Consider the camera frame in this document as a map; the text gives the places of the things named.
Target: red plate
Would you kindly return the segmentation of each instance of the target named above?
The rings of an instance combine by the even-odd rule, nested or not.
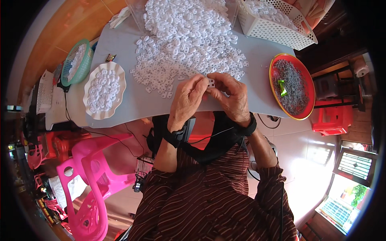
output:
[[[280,104],[278,97],[276,96],[275,88],[273,86],[272,76],[274,74],[274,71],[277,71],[277,69],[274,67],[274,64],[279,59],[284,59],[284,60],[287,60],[288,62],[291,62],[296,68],[298,68],[300,70],[301,75],[304,77],[304,80],[307,83],[307,85],[305,86],[306,87],[306,95],[309,97],[310,100],[309,100],[306,108],[304,109],[303,113],[301,113],[301,114],[298,114],[295,116],[289,114],[284,109],[284,107]],[[295,120],[304,120],[310,116],[310,114],[312,113],[312,110],[314,108],[314,105],[315,105],[315,87],[313,85],[313,81],[312,81],[310,73],[308,72],[307,68],[304,66],[304,64],[299,59],[297,59],[296,57],[294,57],[290,54],[278,54],[278,55],[276,55],[272,59],[271,65],[269,66],[269,83],[271,85],[271,90],[272,90],[273,96],[275,96],[276,102],[279,104],[280,108],[288,116],[290,116],[292,119],[295,119]]]

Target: hand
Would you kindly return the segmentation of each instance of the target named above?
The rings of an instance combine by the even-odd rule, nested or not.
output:
[[[242,127],[251,122],[248,109],[247,86],[238,82],[227,73],[211,73],[208,78],[215,80],[216,88],[208,88],[207,92],[218,100],[227,116]]]
[[[202,74],[196,74],[187,82],[177,86],[168,121],[170,132],[182,129],[184,123],[194,115],[208,84],[208,78]]]

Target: green plant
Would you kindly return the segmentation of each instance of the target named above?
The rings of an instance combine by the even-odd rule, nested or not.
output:
[[[366,194],[367,188],[361,184],[353,187],[352,193],[355,194],[354,200],[352,200],[351,205],[357,207],[359,202],[363,199]]]

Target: gray table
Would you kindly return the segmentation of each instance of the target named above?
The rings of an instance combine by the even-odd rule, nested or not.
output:
[[[254,113],[288,118],[289,116],[280,109],[272,95],[268,70],[271,59],[275,55],[280,53],[294,55],[293,49],[268,40],[246,37],[238,20],[232,31],[239,37],[236,47],[241,49],[247,58],[246,60],[249,61],[249,67],[242,69],[245,75],[241,78],[241,81],[248,86],[249,110]],[[92,128],[113,127],[145,117],[169,114],[173,99],[163,99],[156,91],[148,94],[145,86],[134,81],[132,74],[129,73],[129,70],[134,69],[137,64],[135,42],[142,35],[132,16],[115,29],[110,29],[108,24],[103,28],[91,63],[91,71],[105,63],[108,54],[116,54],[114,62],[125,70],[127,88],[123,94],[121,105],[112,117],[94,120],[85,113],[86,122]],[[175,80],[173,92],[175,92],[177,84],[178,80]],[[202,101],[198,108],[198,111],[218,110],[222,110],[222,108],[212,97]]]

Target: pile of white plastic parts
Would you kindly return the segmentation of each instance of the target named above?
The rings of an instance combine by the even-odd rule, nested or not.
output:
[[[85,56],[85,52],[86,52],[86,44],[80,45],[78,47],[78,51],[75,54],[74,60],[71,62],[72,67],[68,71],[68,77],[67,77],[68,81],[70,81],[78,71],[79,66],[82,63],[83,57]]]
[[[92,113],[109,111],[120,91],[119,76],[112,69],[102,69],[95,77],[88,90],[87,105]]]
[[[227,72],[238,81],[248,66],[231,31],[225,0],[149,0],[143,15],[151,36],[136,44],[138,64],[130,70],[146,91],[172,98],[173,81],[196,73]]]
[[[282,13],[280,9],[274,8],[272,4],[259,0],[247,0],[244,3],[256,17],[281,24],[287,28],[298,31],[298,28],[293,24],[292,20],[289,19],[287,15]]]

